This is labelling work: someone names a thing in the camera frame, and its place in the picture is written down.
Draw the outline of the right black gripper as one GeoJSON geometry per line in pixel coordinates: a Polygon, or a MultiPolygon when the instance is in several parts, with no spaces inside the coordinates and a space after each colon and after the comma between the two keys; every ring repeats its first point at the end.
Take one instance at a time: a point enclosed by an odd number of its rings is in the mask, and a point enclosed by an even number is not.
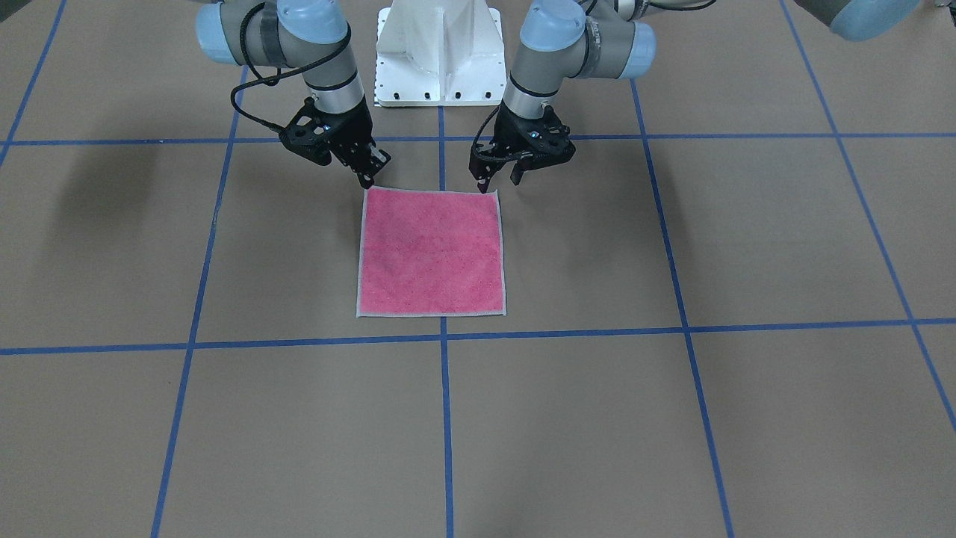
{"type": "Polygon", "coordinates": [[[294,118],[279,130],[279,140],[285,149],[318,166],[328,166],[337,159],[356,174],[362,188],[369,190],[375,185],[373,177],[391,161],[391,156],[376,145],[372,129],[366,102],[334,114],[318,109],[315,99],[308,96],[294,118]]]}

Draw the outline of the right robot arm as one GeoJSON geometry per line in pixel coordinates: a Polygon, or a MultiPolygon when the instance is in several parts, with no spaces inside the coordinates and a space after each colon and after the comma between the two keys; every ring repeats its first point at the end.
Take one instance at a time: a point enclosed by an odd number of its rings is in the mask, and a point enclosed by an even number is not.
{"type": "Polygon", "coordinates": [[[373,122],[337,1],[216,1],[201,6],[194,31],[219,64],[246,66],[252,80],[230,92],[230,105],[276,133],[286,150],[318,166],[337,160],[363,188],[390,162],[373,139],[373,122]],[[301,76],[308,95],[284,125],[245,112],[237,96],[301,76]]]}

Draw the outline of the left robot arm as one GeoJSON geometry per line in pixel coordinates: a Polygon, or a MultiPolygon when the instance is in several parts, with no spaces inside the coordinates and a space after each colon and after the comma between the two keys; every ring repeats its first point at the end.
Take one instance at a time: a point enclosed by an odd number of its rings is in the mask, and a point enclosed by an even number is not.
{"type": "Polygon", "coordinates": [[[519,45],[504,96],[487,123],[489,143],[474,140],[469,173],[480,193],[495,174],[512,164],[511,181],[525,173],[559,166],[576,153],[569,126],[554,112],[567,79],[633,79],[643,76],[657,54],[649,10],[694,11],[708,1],[535,1],[519,31],[519,45]]]}

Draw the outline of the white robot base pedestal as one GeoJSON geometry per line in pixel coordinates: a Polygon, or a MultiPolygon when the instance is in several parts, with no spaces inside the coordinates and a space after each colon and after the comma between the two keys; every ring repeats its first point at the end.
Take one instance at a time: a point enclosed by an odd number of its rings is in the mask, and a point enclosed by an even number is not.
{"type": "Polygon", "coordinates": [[[487,2],[394,1],[376,20],[376,105],[501,102],[508,81],[502,16],[487,2]]]}

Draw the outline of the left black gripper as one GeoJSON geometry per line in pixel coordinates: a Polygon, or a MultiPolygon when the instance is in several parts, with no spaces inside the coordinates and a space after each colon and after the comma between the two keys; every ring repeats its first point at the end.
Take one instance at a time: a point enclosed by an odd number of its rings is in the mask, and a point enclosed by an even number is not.
{"type": "Polygon", "coordinates": [[[545,105],[543,115],[527,119],[505,105],[495,106],[482,122],[469,149],[469,170],[481,194],[487,194],[493,170],[513,164],[509,180],[521,184],[526,171],[559,166],[576,153],[570,139],[570,127],[564,125],[552,105],[545,105]]]}

